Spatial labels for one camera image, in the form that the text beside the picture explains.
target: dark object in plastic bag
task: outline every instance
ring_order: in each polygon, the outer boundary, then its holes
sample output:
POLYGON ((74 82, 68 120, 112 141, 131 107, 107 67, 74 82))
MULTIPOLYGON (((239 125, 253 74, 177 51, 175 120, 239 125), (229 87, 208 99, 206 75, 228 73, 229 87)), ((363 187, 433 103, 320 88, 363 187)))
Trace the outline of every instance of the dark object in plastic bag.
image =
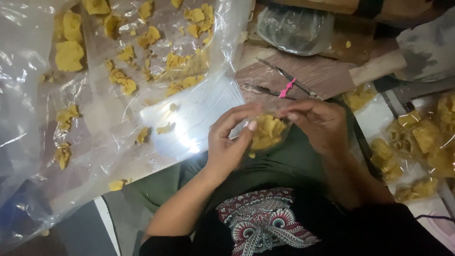
POLYGON ((258 16, 258 34, 282 51, 310 56, 330 48, 334 20, 327 11, 270 3, 258 16))

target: black strap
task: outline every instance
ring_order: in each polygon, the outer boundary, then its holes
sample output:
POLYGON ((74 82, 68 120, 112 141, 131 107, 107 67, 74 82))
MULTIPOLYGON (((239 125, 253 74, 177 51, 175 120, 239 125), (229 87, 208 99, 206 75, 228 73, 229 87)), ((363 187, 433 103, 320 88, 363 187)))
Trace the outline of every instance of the black strap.
POLYGON ((384 0, 359 0, 357 10, 352 14, 367 19, 374 19, 382 11, 384 0))

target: green pants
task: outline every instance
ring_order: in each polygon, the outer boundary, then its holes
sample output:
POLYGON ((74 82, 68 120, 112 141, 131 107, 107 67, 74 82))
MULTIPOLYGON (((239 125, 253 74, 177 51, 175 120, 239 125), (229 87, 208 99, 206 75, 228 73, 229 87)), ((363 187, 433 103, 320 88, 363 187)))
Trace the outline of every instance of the green pants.
MULTIPOLYGON (((351 111, 341 102, 331 101, 345 107, 348 131, 352 131, 351 111)), ((179 164, 138 180, 130 186, 140 193, 145 207, 155 213, 166 200, 194 177, 206 162, 207 152, 199 153, 179 164)), ((305 133, 296 125, 292 125, 283 143, 272 150, 257 154, 254 159, 246 154, 240 168, 232 172, 215 190, 207 208, 210 209, 224 200, 261 184, 293 188, 310 187, 318 193, 327 192, 321 157, 313 149, 305 133)))

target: person's right hand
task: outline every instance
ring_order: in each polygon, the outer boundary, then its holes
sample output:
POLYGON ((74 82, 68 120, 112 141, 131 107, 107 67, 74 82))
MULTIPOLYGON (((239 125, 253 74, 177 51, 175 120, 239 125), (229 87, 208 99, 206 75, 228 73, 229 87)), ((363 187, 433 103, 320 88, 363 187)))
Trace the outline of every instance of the person's right hand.
POLYGON ((336 103, 304 99, 278 112, 288 117, 309 138, 314 150, 323 156, 343 157, 348 151, 346 112, 336 103))

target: fingernail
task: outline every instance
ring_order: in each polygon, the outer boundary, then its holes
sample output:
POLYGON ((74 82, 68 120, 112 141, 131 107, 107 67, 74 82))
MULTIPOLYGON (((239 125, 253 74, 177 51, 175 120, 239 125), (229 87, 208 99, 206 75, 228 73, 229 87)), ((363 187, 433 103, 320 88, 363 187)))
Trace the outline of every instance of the fingernail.
POLYGON ((258 122, 256 120, 254 120, 248 124, 248 129, 250 129, 250 131, 253 131, 253 132, 256 131, 257 127, 258 127, 258 122))
POLYGON ((294 113, 290 113, 290 114, 288 115, 288 118, 289 118, 291 121, 295 121, 295 120, 297 120, 298 116, 297 116, 296 114, 294 114, 294 113))

